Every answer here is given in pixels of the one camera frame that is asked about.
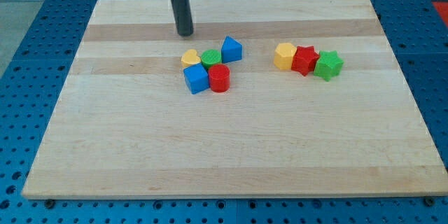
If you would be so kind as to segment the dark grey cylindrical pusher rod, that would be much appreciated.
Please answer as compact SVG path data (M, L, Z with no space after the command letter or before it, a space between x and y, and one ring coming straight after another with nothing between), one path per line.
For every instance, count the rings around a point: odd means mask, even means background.
M190 36L194 32L189 0L170 0L176 30L180 36Z

